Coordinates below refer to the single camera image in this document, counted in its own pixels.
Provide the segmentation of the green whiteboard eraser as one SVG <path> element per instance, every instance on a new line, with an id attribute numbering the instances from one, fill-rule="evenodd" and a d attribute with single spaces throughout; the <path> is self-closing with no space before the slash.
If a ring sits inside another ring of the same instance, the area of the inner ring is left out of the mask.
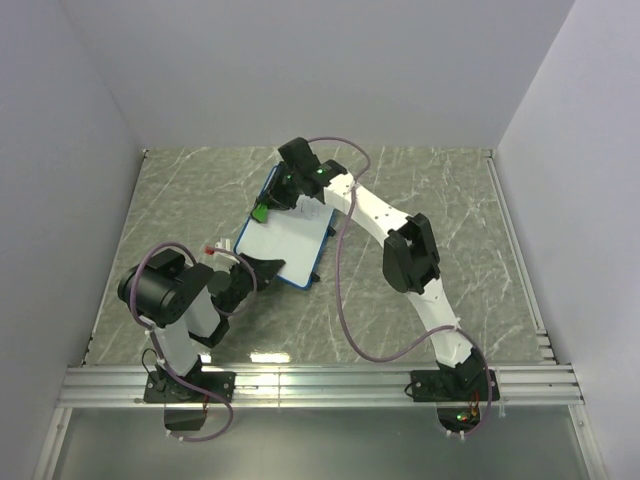
<path id="1" fill-rule="evenodd" d="M 260 224 L 264 224 L 267 222 L 268 211 L 269 211 L 269 208 L 267 205 L 263 203 L 256 203 L 253 206 L 250 216 L 254 221 Z"/>

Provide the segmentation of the blue framed whiteboard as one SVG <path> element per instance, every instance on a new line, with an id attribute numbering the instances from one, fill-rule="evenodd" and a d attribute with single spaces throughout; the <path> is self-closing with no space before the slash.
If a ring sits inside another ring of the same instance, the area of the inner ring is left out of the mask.
<path id="1" fill-rule="evenodd" d="M 248 217 L 234 244 L 236 254 L 260 260 L 284 260 L 277 277 L 301 290 L 313 275 L 325 249 L 334 210 L 319 200 L 300 196 L 292 210 L 269 210 L 266 222 Z"/>

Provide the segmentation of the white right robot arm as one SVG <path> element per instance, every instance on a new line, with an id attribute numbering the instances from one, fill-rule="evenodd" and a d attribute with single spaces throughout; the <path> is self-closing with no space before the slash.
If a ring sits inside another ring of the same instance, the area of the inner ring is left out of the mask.
<path id="1" fill-rule="evenodd" d="M 428 218 L 389 205 L 333 160 L 307 176 L 280 162 L 256 198 L 251 218 L 264 223 L 269 210 L 292 210 L 303 195 L 347 215 L 378 242 L 385 280 L 406 296 L 425 329 L 435 332 L 431 339 L 444 393 L 455 400 L 466 398 L 475 390 L 484 362 L 460 332 L 459 318 L 446 297 Z"/>

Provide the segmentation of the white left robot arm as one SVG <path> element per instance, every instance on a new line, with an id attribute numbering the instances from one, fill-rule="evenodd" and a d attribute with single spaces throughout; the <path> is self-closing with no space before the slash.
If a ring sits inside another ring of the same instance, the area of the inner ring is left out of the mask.
<path id="1" fill-rule="evenodd" d="M 168 394 L 172 403 L 201 398 L 209 387 L 194 344 L 218 345 L 230 328 L 229 319 L 284 266 L 283 259 L 240 254 L 227 269 L 215 270 L 197 262 L 183 245 L 165 242 L 124 274 L 118 298 L 145 329 L 156 353 L 151 388 Z"/>

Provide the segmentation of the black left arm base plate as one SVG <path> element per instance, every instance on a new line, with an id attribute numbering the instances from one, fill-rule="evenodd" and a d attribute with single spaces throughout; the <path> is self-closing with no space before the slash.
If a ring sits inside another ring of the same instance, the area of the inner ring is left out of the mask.
<path id="1" fill-rule="evenodd" d="M 170 435 L 185 442 L 200 442 L 217 438 L 232 424 L 234 413 L 231 407 L 235 389 L 236 373 L 213 371 L 196 373 L 186 380 L 194 388 L 176 381 L 164 371 L 148 374 L 142 402 L 145 405 L 164 407 L 164 426 Z M 205 426 L 211 408 L 224 406 L 229 413 L 221 428 L 208 436 L 190 437 Z"/>

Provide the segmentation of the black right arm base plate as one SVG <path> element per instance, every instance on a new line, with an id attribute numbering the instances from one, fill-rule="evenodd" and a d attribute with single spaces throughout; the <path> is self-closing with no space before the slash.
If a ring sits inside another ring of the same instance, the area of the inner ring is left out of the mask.
<path id="1" fill-rule="evenodd" d="M 468 436 L 482 422 L 480 405 L 501 398 L 494 370 L 462 386 L 440 370 L 412 370 L 404 394 L 414 403 L 434 403 L 439 424 L 448 435 Z"/>

